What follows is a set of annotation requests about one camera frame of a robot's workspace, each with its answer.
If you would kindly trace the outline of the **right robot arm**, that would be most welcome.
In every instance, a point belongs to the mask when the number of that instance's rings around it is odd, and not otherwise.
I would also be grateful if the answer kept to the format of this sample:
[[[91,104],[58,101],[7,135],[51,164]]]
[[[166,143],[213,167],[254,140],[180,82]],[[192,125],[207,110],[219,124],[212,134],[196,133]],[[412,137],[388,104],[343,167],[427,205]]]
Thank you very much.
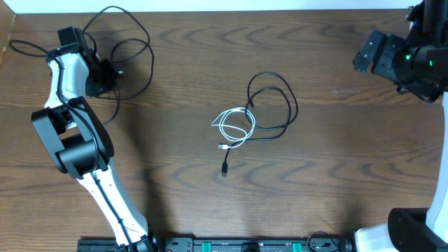
[[[405,37],[373,29],[353,59],[360,73],[370,71],[391,81],[400,95],[425,104],[440,103],[439,125],[420,133],[428,151],[440,152],[434,194],[426,207],[397,207],[386,221],[358,229],[342,251],[447,250],[447,1],[423,0],[409,6]]]

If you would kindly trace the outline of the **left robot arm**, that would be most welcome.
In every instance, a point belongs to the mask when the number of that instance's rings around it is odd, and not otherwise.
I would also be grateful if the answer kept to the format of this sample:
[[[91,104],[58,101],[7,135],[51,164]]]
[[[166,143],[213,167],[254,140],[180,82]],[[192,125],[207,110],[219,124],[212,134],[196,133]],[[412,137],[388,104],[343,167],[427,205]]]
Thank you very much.
[[[114,148],[104,125],[85,97],[91,88],[114,84],[118,72],[99,60],[81,29],[58,31],[60,48],[48,52],[50,96],[31,122],[56,168],[77,180],[94,198],[113,229],[114,239],[78,241],[78,251],[164,251],[118,178]]]

